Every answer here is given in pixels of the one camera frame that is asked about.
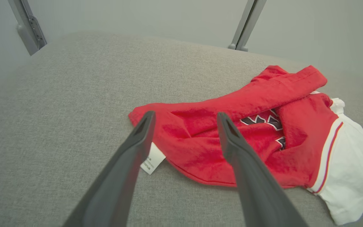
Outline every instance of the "printed logo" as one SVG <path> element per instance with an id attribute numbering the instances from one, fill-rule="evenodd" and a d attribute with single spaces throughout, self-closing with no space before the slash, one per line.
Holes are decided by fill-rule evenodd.
<path id="1" fill-rule="evenodd" d="M 259 123 L 267 123 L 269 125 L 272 125 L 276 131 L 282 130 L 282 124 L 280 121 L 275 119 L 273 116 L 269 115 L 268 119 L 264 119 L 260 117 L 259 115 L 256 115 L 255 119 L 252 119 L 251 117 L 243 118 L 240 120 L 245 125 L 253 125 L 253 124 L 259 124 Z"/>
<path id="2" fill-rule="evenodd" d="M 285 137 L 281 137 L 279 139 L 276 140 L 279 144 L 281 144 L 281 149 L 280 151 L 285 149 Z"/>

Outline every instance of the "metal bracket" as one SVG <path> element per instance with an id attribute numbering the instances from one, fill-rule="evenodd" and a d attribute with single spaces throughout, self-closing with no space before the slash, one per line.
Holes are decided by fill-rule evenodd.
<path id="1" fill-rule="evenodd" d="M 248 52 L 248 47 L 245 46 L 258 17 L 267 0 L 248 0 L 245 10 L 243 11 L 242 19 L 236 29 L 235 36 L 228 49 L 241 50 Z"/>
<path id="2" fill-rule="evenodd" d="M 29 15 L 29 23 L 30 26 L 33 28 L 33 33 L 36 36 L 36 40 L 39 44 L 39 50 L 47 44 L 46 38 L 43 35 L 42 29 L 39 26 L 39 22 L 37 21 L 37 18 L 33 15 Z"/>
<path id="3" fill-rule="evenodd" d="M 18 21 L 16 28 L 30 55 L 47 44 L 39 22 L 33 15 L 27 0 L 8 0 L 13 14 Z"/>

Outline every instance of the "white fabric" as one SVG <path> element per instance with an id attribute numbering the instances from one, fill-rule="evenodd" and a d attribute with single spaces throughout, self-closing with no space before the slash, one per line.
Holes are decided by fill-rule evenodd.
<path id="1" fill-rule="evenodd" d="M 318 91 L 313 91 L 313 92 L 310 92 L 310 95 L 315 95 L 315 94 L 319 94 L 320 92 Z"/>
<path id="2" fill-rule="evenodd" d="M 344 115 L 342 100 L 332 100 L 331 110 L 343 125 L 337 131 L 327 178 L 317 195 L 326 202 L 335 223 L 341 225 L 357 221 L 363 214 L 363 128 Z M 323 180 L 321 172 L 318 179 Z"/>

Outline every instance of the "clothing label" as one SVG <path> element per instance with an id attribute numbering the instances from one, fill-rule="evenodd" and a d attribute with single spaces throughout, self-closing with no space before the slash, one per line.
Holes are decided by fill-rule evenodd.
<path id="1" fill-rule="evenodd" d="M 159 164 L 166 158 L 159 148 L 152 143 L 147 159 L 141 164 L 141 168 L 151 175 Z"/>

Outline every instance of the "gray fabric surface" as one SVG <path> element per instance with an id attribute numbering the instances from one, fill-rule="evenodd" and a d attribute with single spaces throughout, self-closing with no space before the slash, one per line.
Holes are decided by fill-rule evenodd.
<path id="1" fill-rule="evenodd" d="M 267 65 L 299 63 L 157 38 L 75 33 L 50 43 L 0 88 L 0 226 L 59 226 L 151 102 L 233 92 Z M 321 88 L 363 126 L 363 81 L 321 70 Z M 310 226 L 334 226 L 324 202 L 285 190 Z M 129 225 L 244 225 L 236 189 L 198 184 L 164 161 L 140 171 Z M 363 217 L 348 226 L 363 226 Z"/>

